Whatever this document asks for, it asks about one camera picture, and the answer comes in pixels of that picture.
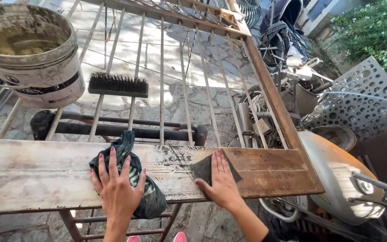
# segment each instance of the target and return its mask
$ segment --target sandpaper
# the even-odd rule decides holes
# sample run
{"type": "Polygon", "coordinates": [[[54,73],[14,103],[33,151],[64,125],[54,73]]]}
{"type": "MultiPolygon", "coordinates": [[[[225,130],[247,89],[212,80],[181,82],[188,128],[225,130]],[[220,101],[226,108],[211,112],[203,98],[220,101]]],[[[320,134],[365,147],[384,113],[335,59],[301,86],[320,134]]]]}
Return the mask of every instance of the sandpaper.
{"type": "MultiPolygon", "coordinates": [[[[231,170],[232,176],[234,177],[235,182],[239,182],[242,180],[240,174],[235,170],[232,163],[229,161],[225,152],[223,152],[226,160],[228,161],[229,168],[231,170]]],[[[212,185],[212,155],[209,155],[202,159],[201,161],[192,164],[190,166],[192,175],[195,179],[201,178],[205,182],[207,182],[210,186],[212,185]]]]}

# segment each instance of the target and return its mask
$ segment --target dark rag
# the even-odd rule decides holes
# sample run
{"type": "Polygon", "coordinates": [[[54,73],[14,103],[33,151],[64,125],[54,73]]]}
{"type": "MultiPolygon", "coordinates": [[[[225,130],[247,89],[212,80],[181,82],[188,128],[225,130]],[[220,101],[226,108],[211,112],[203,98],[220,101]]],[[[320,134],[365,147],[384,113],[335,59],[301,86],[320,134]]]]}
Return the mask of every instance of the dark rag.
{"type": "MultiPolygon", "coordinates": [[[[140,158],[131,152],[134,146],[135,133],[133,131],[125,130],[120,139],[111,143],[111,146],[116,150],[117,169],[122,169],[123,161],[126,156],[131,155],[131,165],[129,166],[129,183],[132,186],[137,186],[140,172],[142,171],[140,158]]],[[[101,151],[105,159],[105,169],[108,172],[108,162],[110,161],[110,147],[101,151]]],[[[96,174],[98,172],[98,157],[99,154],[89,162],[90,168],[92,168],[96,174]]],[[[153,219],[158,217],[167,208],[167,203],[164,194],[154,183],[154,181],[146,175],[146,185],[144,186],[143,197],[141,198],[140,205],[134,212],[134,216],[142,219],[153,219]]]]}

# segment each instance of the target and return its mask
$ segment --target brush bristles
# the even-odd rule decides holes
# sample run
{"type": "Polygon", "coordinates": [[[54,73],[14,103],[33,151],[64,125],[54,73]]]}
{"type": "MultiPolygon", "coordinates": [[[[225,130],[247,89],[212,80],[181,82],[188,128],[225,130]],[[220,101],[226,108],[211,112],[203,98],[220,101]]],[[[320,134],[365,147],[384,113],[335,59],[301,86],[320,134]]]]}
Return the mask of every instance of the brush bristles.
{"type": "Polygon", "coordinates": [[[121,92],[121,96],[128,96],[126,93],[147,95],[148,89],[149,85],[144,78],[133,78],[119,74],[107,74],[104,72],[93,72],[90,74],[89,78],[89,90],[93,91],[121,92]]]}

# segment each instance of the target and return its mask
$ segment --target stroller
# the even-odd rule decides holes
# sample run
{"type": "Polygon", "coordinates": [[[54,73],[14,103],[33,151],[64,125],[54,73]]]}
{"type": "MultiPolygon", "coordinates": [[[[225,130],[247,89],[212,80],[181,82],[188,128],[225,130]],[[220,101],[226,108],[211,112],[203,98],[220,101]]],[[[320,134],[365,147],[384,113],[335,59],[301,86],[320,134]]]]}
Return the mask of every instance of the stroller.
{"type": "Polygon", "coordinates": [[[262,20],[259,51],[269,70],[276,69],[287,56],[307,61],[304,32],[295,29],[303,0],[271,0],[271,8],[262,20]]]}

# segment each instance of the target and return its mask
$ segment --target hand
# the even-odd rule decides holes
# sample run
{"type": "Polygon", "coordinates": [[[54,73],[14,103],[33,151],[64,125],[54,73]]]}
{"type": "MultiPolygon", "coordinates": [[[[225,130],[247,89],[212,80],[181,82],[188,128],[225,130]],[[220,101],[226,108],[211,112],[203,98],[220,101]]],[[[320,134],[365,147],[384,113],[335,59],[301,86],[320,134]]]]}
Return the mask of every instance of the hand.
{"type": "Polygon", "coordinates": [[[112,146],[110,149],[110,162],[108,171],[105,170],[104,157],[99,154],[98,170],[99,181],[94,170],[90,170],[92,182],[100,194],[102,208],[107,215],[107,226],[129,224],[131,216],[140,204],[146,182],[146,169],[140,173],[140,179],[137,187],[132,187],[129,183],[129,165],[131,156],[127,156],[119,175],[116,166],[116,151],[112,146]]]}
{"type": "Polygon", "coordinates": [[[240,205],[245,204],[238,192],[228,161],[220,150],[212,155],[212,186],[203,179],[196,179],[195,183],[218,206],[231,213],[240,205]]]}

